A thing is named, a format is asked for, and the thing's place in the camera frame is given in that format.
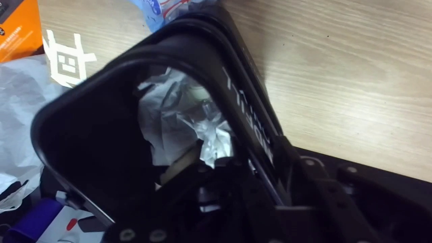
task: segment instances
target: wood grain surface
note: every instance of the wood grain surface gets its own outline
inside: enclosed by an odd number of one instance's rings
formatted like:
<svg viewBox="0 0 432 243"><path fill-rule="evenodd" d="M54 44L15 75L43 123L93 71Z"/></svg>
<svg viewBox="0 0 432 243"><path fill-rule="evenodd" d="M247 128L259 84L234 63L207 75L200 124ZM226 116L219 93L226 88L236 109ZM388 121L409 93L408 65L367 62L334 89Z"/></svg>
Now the wood grain surface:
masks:
<svg viewBox="0 0 432 243"><path fill-rule="evenodd" d="M432 181L431 0L224 3L294 146ZM149 35L126 0L39 4L96 53L91 73Z"/></svg>

